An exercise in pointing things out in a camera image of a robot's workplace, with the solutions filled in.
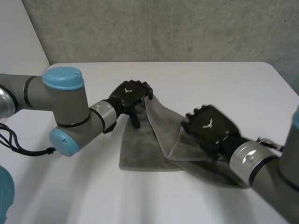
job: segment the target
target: gray towel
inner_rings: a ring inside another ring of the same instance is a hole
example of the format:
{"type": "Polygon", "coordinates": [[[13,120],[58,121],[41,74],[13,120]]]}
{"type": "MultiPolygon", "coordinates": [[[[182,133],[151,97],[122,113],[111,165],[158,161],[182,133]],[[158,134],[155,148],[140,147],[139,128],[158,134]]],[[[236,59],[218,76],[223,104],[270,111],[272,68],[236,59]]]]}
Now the gray towel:
{"type": "Polygon", "coordinates": [[[136,107],[141,127],[128,120],[122,137],[120,169],[178,171],[219,186],[247,187],[220,158],[210,159],[197,141],[181,127],[185,117],[164,107],[154,96],[136,107]]]}

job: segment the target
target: gray robot arm segment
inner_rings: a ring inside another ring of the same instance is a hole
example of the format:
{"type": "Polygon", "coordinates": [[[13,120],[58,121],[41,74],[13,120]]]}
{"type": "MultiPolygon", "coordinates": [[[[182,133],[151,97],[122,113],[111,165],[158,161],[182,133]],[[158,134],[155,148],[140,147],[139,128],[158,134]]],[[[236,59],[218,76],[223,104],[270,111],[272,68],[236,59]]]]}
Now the gray robot arm segment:
{"type": "Polygon", "coordinates": [[[53,68],[42,77],[0,74],[0,118],[22,109],[52,111],[57,127],[50,132],[50,141],[67,156],[116,122],[122,108],[108,101],[88,107],[84,81],[76,68],[53,68]]]}

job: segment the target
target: light blue joint cap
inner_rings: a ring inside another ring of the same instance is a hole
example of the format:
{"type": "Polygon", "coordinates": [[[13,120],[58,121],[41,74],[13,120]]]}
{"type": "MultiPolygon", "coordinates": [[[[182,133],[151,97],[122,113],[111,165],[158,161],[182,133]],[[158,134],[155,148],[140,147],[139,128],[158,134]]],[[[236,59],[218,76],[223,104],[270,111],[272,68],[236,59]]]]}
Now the light blue joint cap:
{"type": "Polygon", "coordinates": [[[299,129],[299,106],[297,108],[297,111],[293,115],[293,126],[299,129]]]}
{"type": "Polygon", "coordinates": [[[57,90],[76,90],[84,86],[82,73],[73,67],[58,67],[46,70],[42,77],[43,83],[57,90]]]}
{"type": "Polygon", "coordinates": [[[50,132],[49,139],[53,147],[65,156],[72,156],[80,151],[80,147],[74,139],[58,128],[54,128],[50,132]]]}
{"type": "Polygon", "coordinates": [[[14,181],[10,173],[0,166],[0,224],[6,221],[6,213],[14,202],[14,181]]]}

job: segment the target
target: concrete wall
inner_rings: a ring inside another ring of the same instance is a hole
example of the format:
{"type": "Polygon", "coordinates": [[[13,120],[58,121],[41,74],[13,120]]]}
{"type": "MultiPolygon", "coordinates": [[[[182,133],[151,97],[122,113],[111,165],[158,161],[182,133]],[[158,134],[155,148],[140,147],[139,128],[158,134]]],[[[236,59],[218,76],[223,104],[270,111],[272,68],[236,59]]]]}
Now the concrete wall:
{"type": "Polygon", "coordinates": [[[50,63],[268,62],[299,93],[298,0],[23,0],[50,63]]]}

